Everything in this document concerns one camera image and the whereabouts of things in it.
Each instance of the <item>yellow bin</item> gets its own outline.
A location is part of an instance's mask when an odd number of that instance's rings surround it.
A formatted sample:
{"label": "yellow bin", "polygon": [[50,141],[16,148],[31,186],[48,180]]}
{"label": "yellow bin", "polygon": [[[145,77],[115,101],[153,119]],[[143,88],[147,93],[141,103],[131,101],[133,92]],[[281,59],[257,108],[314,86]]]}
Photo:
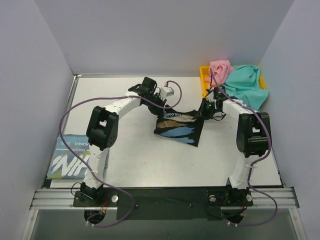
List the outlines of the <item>yellow bin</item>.
{"label": "yellow bin", "polygon": [[[203,96],[207,95],[207,89],[209,86],[209,82],[206,82],[205,80],[209,77],[209,66],[201,66],[200,67],[200,80],[202,84],[202,94]],[[265,84],[264,78],[262,77],[261,73],[259,76],[259,86],[261,89],[267,89],[267,86]]]}

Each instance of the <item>plastic crate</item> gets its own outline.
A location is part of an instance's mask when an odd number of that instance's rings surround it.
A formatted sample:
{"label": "plastic crate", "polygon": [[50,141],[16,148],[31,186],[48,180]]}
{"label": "plastic crate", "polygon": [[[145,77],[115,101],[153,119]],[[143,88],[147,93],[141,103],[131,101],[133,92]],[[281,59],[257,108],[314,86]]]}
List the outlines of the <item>plastic crate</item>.
{"label": "plastic crate", "polygon": [[[209,77],[209,66],[201,66],[200,67],[200,80],[202,84],[202,94],[203,96],[207,95],[207,89],[209,86],[209,82],[206,82],[205,80]],[[261,89],[267,89],[267,86],[264,81],[264,77],[260,74],[259,76],[259,86]]]}

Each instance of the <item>teal towel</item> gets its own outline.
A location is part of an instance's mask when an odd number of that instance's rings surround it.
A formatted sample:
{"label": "teal towel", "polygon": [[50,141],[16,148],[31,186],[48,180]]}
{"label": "teal towel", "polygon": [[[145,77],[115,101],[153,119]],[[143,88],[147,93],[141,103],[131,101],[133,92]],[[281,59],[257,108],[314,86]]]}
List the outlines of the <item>teal towel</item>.
{"label": "teal towel", "polygon": [[233,67],[235,71],[228,75],[223,84],[226,93],[258,111],[269,95],[269,90],[259,87],[260,69],[253,65]]}

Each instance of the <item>gray floor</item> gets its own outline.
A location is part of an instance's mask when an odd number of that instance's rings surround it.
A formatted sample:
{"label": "gray floor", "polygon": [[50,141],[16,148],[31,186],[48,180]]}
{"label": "gray floor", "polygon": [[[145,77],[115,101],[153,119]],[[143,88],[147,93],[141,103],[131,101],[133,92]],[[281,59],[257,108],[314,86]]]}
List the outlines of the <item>gray floor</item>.
{"label": "gray floor", "polygon": [[[248,209],[244,222],[261,222],[273,209]],[[108,223],[116,212],[107,211]],[[297,240],[289,211],[280,209],[277,217],[262,226],[233,227],[226,221],[194,220],[128,220],[109,228],[86,227],[83,210],[40,210],[32,240]]]}

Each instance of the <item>pink cloth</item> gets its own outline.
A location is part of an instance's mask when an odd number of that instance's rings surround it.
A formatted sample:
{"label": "pink cloth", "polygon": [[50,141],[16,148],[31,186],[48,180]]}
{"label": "pink cloth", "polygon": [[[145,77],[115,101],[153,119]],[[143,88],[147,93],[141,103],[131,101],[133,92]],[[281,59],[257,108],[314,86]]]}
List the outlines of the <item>pink cloth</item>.
{"label": "pink cloth", "polygon": [[[210,83],[210,81],[211,81],[210,69],[212,69],[214,77],[219,85],[223,84],[226,81],[228,74],[232,73],[235,70],[230,65],[229,60],[212,61],[212,62],[210,62],[209,67],[210,67],[209,68],[209,77],[204,81]],[[214,81],[212,81],[211,86],[216,86]]]}

